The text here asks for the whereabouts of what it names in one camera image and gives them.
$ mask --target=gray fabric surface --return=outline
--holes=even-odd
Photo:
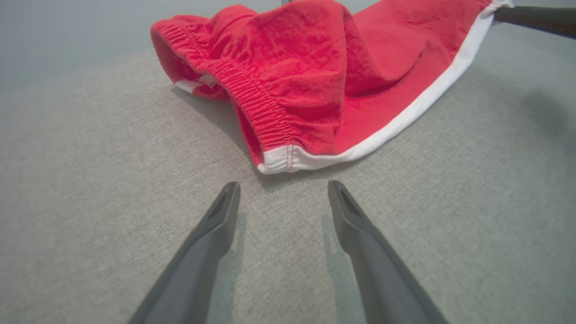
[[[0,322],[125,322],[231,180],[240,215],[209,322],[365,322],[337,179],[451,323],[574,323],[575,84],[572,63],[491,31],[372,155],[273,176],[231,106],[175,89],[153,50],[2,93]]]

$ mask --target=white trim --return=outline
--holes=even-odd
[[[216,79],[212,76],[212,74],[202,74],[198,78],[198,82],[200,82],[201,84],[205,84],[211,88],[213,88],[218,83],[218,81],[216,81]]]
[[[280,172],[296,172],[302,169],[320,169],[336,163],[359,159],[374,152],[410,124],[416,121],[440,96],[450,88],[466,71],[474,60],[482,40],[484,39],[494,12],[502,6],[513,7],[509,0],[493,0],[476,18],[462,46],[450,66],[426,90],[424,90],[406,109],[390,121],[386,126],[372,134],[367,139],[354,145],[338,155],[312,155],[298,145],[285,145],[264,152],[264,163],[257,166],[263,174]]]
[[[174,82],[174,85],[177,86],[178,88],[192,93],[192,91],[194,91],[194,89],[196,89],[197,87],[201,86],[202,84],[200,82],[197,81],[191,81],[191,80],[178,80],[176,82]]]

